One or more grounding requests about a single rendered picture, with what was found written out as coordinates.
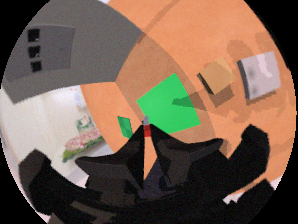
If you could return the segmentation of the green square marker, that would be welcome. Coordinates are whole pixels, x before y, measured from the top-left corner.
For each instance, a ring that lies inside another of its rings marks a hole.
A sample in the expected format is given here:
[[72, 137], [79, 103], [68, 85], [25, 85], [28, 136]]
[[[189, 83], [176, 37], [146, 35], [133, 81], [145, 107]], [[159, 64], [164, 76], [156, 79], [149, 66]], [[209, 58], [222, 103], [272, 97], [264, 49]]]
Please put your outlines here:
[[201, 124], [188, 92], [182, 87], [176, 73], [146, 92], [137, 103], [144, 115], [149, 116], [149, 124], [166, 133], [185, 131]]

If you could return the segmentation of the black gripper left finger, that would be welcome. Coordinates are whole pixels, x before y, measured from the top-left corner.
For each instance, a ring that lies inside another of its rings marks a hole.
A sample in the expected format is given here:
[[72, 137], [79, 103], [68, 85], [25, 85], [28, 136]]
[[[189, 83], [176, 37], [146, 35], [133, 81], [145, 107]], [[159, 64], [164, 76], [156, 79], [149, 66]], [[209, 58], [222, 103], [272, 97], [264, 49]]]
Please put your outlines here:
[[144, 125], [133, 132], [130, 140], [113, 155], [81, 156], [74, 163], [82, 172], [93, 176], [109, 177], [109, 179], [126, 179], [142, 192], [144, 189]]

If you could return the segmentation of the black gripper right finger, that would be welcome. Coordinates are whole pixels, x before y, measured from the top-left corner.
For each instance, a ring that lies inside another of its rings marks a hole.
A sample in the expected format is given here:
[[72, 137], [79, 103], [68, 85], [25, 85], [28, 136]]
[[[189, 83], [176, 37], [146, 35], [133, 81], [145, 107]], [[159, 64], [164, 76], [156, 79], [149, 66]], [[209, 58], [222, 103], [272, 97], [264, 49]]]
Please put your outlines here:
[[198, 143], [182, 143], [176, 137], [150, 125], [150, 136], [154, 144], [154, 152], [158, 157], [158, 164], [162, 169], [162, 175], [168, 186], [176, 186], [177, 179], [180, 179], [186, 167], [194, 160], [210, 155], [216, 149], [222, 147], [223, 139], [212, 139], [209, 141], [198, 141]]

